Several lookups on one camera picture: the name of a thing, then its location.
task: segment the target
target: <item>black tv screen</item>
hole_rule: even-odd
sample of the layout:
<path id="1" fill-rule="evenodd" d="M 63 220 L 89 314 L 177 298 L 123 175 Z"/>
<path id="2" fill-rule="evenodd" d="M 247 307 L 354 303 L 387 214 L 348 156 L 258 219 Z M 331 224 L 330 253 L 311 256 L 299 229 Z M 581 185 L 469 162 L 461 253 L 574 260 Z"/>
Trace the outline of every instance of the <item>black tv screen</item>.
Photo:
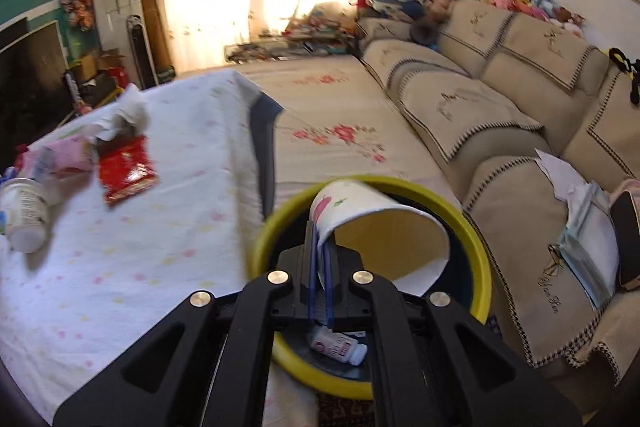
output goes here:
<path id="1" fill-rule="evenodd" d="M 0 50 L 0 169 L 19 145 L 54 130 L 73 111 L 58 23 L 53 21 Z"/>

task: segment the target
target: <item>light blue face mask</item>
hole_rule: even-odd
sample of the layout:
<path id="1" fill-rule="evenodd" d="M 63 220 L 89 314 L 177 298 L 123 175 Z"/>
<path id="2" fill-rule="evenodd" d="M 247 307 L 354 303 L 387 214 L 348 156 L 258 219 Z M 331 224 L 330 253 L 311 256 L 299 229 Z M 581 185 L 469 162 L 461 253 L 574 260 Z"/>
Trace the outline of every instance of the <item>light blue face mask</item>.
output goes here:
<path id="1" fill-rule="evenodd" d="M 558 244 L 553 247 L 574 272 L 594 308 L 600 309 L 615 293 L 618 269 L 609 197 L 598 184 L 591 182 L 570 214 Z"/>

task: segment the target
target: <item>red plastic packet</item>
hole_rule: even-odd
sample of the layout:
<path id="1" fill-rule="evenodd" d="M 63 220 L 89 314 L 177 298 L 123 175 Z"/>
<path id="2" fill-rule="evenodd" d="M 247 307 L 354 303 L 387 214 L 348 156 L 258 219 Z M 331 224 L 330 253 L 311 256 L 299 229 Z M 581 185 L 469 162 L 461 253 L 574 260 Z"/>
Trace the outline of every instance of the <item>red plastic packet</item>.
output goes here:
<path id="1" fill-rule="evenodd" d="M 138 136 L 100 158 L 100 181 L 104 201 L 112 205 L 136 195 L 158 182 L 145 150 L 146 136 Z"/>

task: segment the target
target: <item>yellow rim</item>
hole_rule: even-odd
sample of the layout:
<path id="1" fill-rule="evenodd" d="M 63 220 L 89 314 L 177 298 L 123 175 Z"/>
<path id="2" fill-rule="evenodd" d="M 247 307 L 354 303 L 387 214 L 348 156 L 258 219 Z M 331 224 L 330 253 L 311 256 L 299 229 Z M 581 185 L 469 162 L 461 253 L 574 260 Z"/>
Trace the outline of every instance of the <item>yellow rim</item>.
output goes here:
<path id="1" fill-rule="evenodd" d="M 381 192 L 415 201 L 440 216 L 451 227 L 462 243 L 471 269 L 474 291 L 469 312 L 484 324 L 491 304 L 491 271 L 478 234 L 462 214 L 435 192 L 411 182 L 384 176 L 349 177 L 365 182 Z M 248 268 L 251 277 L 258 277 L 266 270 L 271 250 L 278 240 L 280 230 L 286 229 L 302 210 L 309 208 L 316 194 L 330 182 L 306 188 L 290 198 L 267 219 L 258 234 L 249 259 Z M 290 375 L 318 391 L 343 398 L 372 399 L 370 382 L 357 382 L 328 375 L 297 356 L 279 333 L 276 333 L 273 340 L 273 357 Z"/>

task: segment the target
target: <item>beige sofa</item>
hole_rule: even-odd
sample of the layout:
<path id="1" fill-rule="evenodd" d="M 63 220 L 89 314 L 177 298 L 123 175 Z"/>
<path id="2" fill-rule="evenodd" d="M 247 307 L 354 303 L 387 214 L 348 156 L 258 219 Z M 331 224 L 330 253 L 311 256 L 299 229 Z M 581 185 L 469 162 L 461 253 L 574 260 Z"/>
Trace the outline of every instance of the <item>beige sofa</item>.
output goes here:
<path id="1" fill-rule="evenodd" d="M 629 77 L 560 28 L 472 0 L 454 3 L 440 53 L 399 40 L 399 25 L 362 25 L 362 61 L 484 240 L 503 339 L 584 413 L 597 409 L 640 347 L 640 302 L 619 295 L 593 310 L 551 255 L 567 209 L 533 157 L 552 153 L 605 190 L 640 176 Z"/>

